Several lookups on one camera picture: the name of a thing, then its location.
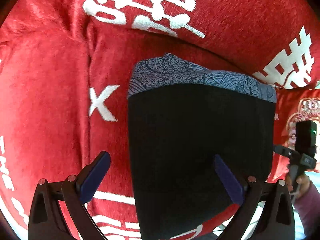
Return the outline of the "purple sleeve forearm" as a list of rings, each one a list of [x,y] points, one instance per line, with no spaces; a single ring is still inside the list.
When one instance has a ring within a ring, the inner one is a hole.
[[[308,190],[296,199],[294,207],[303,225],[304,239],[319,239],[319,192],[312,181]]]

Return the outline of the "person's right hand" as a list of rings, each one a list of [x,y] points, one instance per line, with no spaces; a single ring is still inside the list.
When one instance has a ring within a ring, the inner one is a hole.
[[[288,191],[293,192],[294,191],[293,182],[292,182],[292,179],[291,179],[289,173],[286,174],[285,182],[286,182]],[[299,176],[296,179],[296,183],[298,184],[298,187],[295,191],[294,196],[296,199],[298,199],[298,198],[302,197],[305,193],[307,193],[307,191],[309,190],[310,179],[306,174],[302,174],[301,176]]]

